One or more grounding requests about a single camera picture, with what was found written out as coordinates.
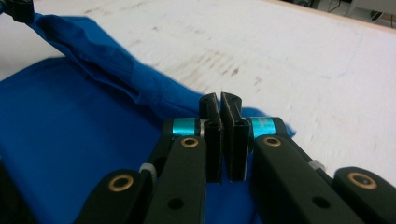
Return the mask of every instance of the black plastic part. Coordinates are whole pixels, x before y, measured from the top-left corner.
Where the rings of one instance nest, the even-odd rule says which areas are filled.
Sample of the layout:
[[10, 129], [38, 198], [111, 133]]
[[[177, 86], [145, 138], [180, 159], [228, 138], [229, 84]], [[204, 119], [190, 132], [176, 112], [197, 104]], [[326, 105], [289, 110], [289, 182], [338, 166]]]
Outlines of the black plastic part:
[[[267, 137], [280, 146], [264, 144]], [[250, 193], [262, 222], [362, 223], [290, 141], [278, 135], [256, 139]]]
[[224, 127], [215, 93], [205, 95], [200, 99], [199, 117], [200, 119], [208, 119], [204, 123], [204, 139], [207, 147], [206, 181], [208, 183], [220, 183]]
[[221, 119], [224, 124], [224, 158], [231, 181], [246, 179], [250, 123], [241, 118], [242, 100], [221, 93]]
[[163, 167], [166, 163], [166, 159], [168, 157], [170, 148], [172, 146], [173, 141], [173, 120], [166, 119], [163, 122], [163, 130], [160, 139], [157, 142], [154, 150], [152, 150], [147, 163], [151, 163], [154, 165], [157, 176], [161, 176], [163, 171]]
[[[127, 189], [114, 191], [110, 185], [128, 186], [127, 182], [125, 183], [127, 180], [123, 177], [126, 175], [132, 178], [132, 185]], [[141, 174], [130, 170], [118, 170], [106, 175], [100, 181], [84, 203], [74, 223], [142, 223], [143, 214], [148, 207], [148, 199], [147, 185], [143, 183]]]
[[0, 4], [14, 21], [32, 23], [35, 19], [33, 0], [0, 0]]
[[396, 223], [396, 188], [357, 167], [335, 172], [333, 188], [366, 223]]
[[[198, 144], [185, 147], [182, 142]], [[205, 158], [204, 139], [187, 136], [175, 140], [144, 223], [204, 222]]]

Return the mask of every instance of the table surface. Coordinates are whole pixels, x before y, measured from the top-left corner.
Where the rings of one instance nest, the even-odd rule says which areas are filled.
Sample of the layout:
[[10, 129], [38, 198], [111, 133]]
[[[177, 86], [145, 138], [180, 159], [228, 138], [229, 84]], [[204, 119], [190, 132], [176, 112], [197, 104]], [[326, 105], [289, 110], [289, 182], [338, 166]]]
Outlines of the table surface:
[[[36, 0], [35, 11], [88, 16], [187, 87], [281, 117], [331, 176], [359, 166], [396, 186], [394, 30], [278, 1]], [[61, 55], [7, 15], [0, 30], [0, 80]]]

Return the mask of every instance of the black metal bracket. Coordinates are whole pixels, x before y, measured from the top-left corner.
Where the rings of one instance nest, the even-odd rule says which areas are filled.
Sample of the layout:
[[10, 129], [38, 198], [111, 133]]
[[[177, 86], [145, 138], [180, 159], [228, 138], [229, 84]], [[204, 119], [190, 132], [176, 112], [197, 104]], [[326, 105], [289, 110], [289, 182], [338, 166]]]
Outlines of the black metal bracket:
[[35, 19], [33, 0], [0, 0], [0, 7], [14, 21], [32, 23]]
[[356, 167], [334, 179], [288, 136], [280, 118], [242, 118], [242, 100], [215, 93], [198, 119], [169, 119], [139, 172], [104, 177], [77, 223], [203, 223], [205, 184], [244, 181], [253, 153], [250, 194], [263, 223], [395, 223], [396, 188]]

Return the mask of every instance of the brass screw hole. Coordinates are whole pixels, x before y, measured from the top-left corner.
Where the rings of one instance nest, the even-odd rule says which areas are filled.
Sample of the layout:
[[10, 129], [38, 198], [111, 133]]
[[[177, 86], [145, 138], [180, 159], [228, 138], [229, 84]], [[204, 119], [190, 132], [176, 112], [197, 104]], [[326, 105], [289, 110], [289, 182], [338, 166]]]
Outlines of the brass screw hole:
[[376, 189], [378, 185], [376, 182], [368, 175], [364, 175], [361, 173], [349, 173], [347, 178], [354, 185], [362, 188], [362, 189]]
[[185, 138], [181, 140], [181, 145], [183, 147], [196, 147], [198, 146], [198, 140], [195, 138]]
[[108, 188], [114, 192], [124, 191], [132, 186], [134, 178], [130, 175], [117, 175], [108, 183]]
[[279, 147], [280, 145], [282, 145], [282, 142], [274, 137], [264, 138], [264, 143], [270, 147]]

